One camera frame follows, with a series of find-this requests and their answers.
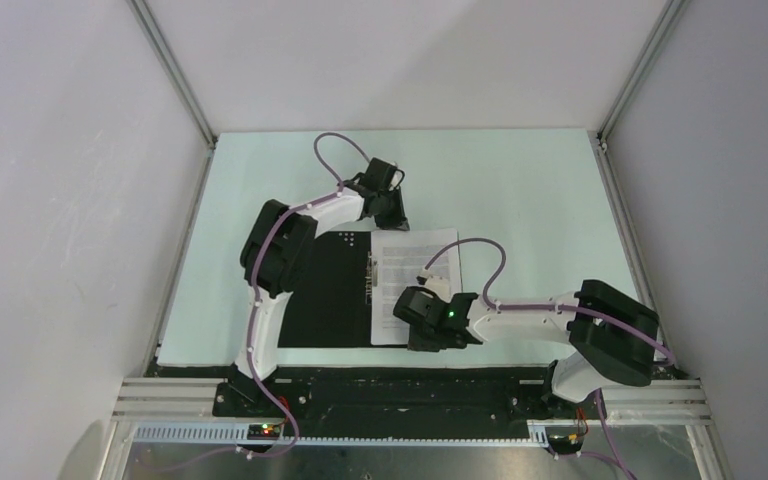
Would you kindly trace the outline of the printed paper sheet top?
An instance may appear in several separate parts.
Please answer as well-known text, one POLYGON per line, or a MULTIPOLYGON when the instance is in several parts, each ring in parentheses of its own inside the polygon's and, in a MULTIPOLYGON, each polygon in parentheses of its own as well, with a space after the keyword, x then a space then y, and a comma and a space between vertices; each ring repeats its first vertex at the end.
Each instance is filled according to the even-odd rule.
POLYGON ((421 231, 384 231, 371 234, 371 333, 373 346, 404 345, 409 326, 393 315, 398 297, 429 260, 455 242, 454 228, 421 231))

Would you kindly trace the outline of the red folder black inside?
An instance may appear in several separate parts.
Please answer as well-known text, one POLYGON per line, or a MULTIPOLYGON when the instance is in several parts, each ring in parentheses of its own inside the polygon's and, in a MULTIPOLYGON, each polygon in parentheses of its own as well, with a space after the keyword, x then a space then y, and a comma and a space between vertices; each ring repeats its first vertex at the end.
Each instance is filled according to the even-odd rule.
POLYGON ((287 305, 281 348, 364 348, 370 343, 371 306, 364 285, 371 232, 330 231, 314 242, 311 264, 287 305))

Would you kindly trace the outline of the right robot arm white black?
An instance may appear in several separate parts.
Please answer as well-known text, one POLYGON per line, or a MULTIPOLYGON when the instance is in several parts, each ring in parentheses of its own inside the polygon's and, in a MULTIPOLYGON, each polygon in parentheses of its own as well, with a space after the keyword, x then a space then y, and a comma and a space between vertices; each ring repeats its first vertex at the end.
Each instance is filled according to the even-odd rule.
POLYGON ((440 352, 499 340, 566 345, 572 353, 549 364, 541 402, 566 418, 596 390, 652 382, 660 320, 651 308, 601 280, 543 301, 504 302, 478 293, 450 293, 438 276, 406 287, 393 315, 409 327, 412 351, 440 352))

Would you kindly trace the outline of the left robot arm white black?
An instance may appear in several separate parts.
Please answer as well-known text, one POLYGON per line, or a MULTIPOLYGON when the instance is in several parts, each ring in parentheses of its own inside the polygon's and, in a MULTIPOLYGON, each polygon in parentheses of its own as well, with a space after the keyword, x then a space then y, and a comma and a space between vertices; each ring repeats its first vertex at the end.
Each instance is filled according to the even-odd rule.
POLYGON ((276 403, 275 388, 264 382, 277 368, 284 314, 299 279, 312 259, 314 241, 335 227, 367 218, 383 230, 407 231, 398 166, 373 158, 365 171, 339 180, 334 192, 290 206, 267 201, 240 254, 249 287, 248 325, 235 360, 250 378, 237 402, 252 416, 264 416, 276 403))

